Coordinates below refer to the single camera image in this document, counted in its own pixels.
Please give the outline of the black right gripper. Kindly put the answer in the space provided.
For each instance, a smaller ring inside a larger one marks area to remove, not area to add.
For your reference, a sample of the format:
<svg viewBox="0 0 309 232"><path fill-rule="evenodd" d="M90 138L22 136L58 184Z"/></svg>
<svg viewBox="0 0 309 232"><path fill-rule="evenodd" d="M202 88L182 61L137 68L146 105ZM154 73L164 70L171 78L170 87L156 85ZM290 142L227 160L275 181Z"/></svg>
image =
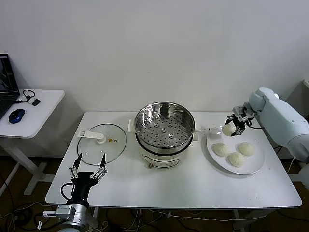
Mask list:
<svg viewBox="0 0 309 232"><path fill-rule="evenodd" d="M231 136L242 135L244 130L246 129L246 126L248 127L250 125L249 118L245 113L234 113L233 115L228 116L225 124L228 125L231 122L233 122L236 127L235 131L231 134Z"/></svg>

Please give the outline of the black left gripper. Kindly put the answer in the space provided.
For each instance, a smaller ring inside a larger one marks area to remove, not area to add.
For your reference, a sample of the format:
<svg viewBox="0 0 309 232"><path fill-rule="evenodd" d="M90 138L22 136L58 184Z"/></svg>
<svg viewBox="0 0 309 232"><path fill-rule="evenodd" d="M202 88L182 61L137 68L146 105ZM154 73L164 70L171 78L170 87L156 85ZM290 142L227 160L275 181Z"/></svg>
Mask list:
<svg viewBox="0 0 309 232"><path fill-rule="evenodd" d="M73 195L70 198L70 204L89 205L88 195L90 189L98 183L98 179L102 179L106 172L106 154L103 154L99 168L95 172L79 172L78 168L82 159L82 153L69 167L70 178L74 184Z"/></svg>

